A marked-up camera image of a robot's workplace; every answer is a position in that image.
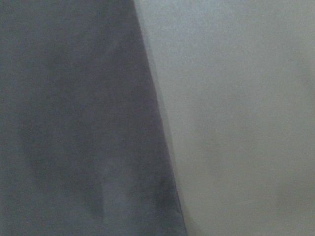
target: dark gray fabric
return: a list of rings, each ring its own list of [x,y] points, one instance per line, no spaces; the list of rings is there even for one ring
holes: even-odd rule
[[[130,0],[0,3],[1,235],[185,234]]]

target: gray cloth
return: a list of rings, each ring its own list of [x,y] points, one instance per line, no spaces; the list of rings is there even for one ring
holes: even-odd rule
[[[1,235],[186,235],[132,1],[1,1],[0,79]]]

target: light gray surface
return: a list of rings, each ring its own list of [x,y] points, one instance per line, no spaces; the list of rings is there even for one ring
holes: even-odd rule
[[[313,236],[315,2],[137,0],[190,236]]]

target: white wall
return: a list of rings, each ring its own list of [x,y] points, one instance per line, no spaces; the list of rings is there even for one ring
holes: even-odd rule
[[[137,0],[190,236],[313,236],[315,1]]]

